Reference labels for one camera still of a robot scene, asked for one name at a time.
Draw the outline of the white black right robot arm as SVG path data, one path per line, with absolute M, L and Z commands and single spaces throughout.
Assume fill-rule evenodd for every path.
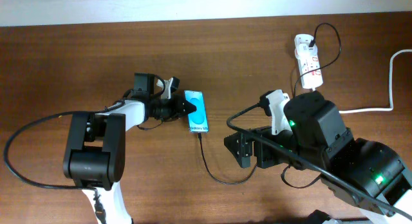
M 279 164 L 318 172 L 335 197 L 357 207 L 373 223 L 411 222 L 411 171 L 380 142 L 355 138 L 337 106 L 318 91 L 289 97 L 280 89 L 261 96 L 258 107 L 270 126 L 243 129 L 231 119 L 225 147 L 242 168 Z

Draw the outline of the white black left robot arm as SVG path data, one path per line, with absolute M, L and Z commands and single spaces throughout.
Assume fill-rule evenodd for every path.
M 179 83 L 176 77 L 135 73 L 133 88 L 112 106 L 73 114 L 63 172 L 87 196 L 98 223 L 133 222 L 120 187 L 126 132 L 149 118 L 165 122 L 195 112 L 194 104 L 174 94 Z

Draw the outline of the white power strip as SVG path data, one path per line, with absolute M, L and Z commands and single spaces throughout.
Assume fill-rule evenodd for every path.
M 298 34 L 294 38 L 295 47 L 301 43 L 310 45 L 313 39 L 314 37 L 309 34 Z M 323 84 L 318 55 L 306 59 L 297 59 L 297 63 L 301 75 L 301 84 L 304 89 L 315 89 Z

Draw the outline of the blue screen Galaxy smartphone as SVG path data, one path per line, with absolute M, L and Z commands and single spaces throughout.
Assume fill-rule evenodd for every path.
M 209 124 L 205 110 L 203 93 L 201 91 L 184 91 L 185 99 L 196 107 L 196 111 L 188 114 L 189 131 L 192 133 L 207 133 Z

